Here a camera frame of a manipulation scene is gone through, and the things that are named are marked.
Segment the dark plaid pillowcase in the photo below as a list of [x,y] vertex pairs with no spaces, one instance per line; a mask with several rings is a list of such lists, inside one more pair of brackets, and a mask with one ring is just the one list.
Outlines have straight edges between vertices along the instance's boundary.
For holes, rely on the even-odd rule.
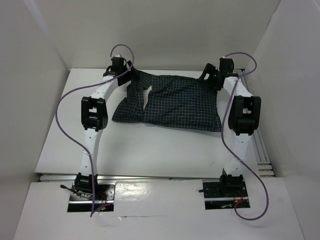
[[[152,90],[143,109],[143,90],[149,86]],[[216,90],[195,78],[134,70],[126,97],[118,104],[112,120],[218,133],[222,123],[217,95]]]

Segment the cream white pillow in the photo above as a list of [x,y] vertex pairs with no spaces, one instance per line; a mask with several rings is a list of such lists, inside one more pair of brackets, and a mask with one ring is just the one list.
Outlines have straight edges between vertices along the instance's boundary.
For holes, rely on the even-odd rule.
[[147,89],[143,90],[143,109],[146,108],[149,101],[149,93],[152,90],[152,86],[150,85]]

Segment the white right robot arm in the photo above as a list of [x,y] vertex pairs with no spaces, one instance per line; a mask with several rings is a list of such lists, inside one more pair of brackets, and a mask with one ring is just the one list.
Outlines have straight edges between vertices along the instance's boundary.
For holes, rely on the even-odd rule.
[[227,124],[232,131],[231,146],[224,135],[221,139],[231,157],[222,169],[218,184],[218,192],[224,197],[233,197],[243,188],[247,147],[260,122],[261,98],[250,93],[241,78],[234,73],[234,61],[225,56],[219,59],[218,67],[208,63],[199,78],[214,90],[224,89],[229,94],[221,126]]

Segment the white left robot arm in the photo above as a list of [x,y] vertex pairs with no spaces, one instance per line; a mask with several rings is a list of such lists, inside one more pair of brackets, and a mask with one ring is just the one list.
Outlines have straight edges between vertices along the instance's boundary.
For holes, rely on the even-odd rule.
[[111,58],[100,85],[90,96],[81,99],[81,124],[84,128],[84,150],[79,173],[74,188],[88,200],[97,197],[97,158],[102,133],[108,125],[107,100],[113,91],[126,80],[118,81],[116,76],[127,71],[127,61],[120,54]]

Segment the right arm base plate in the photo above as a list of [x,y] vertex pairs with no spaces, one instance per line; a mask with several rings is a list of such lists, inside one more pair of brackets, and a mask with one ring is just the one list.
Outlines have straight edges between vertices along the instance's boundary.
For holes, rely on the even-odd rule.
[[222,189],[219,181],[205,179],[198,192],[203,194],[206,210],[233,209],[236,204],[239,209],[251,207],[244,180],[239,187]]

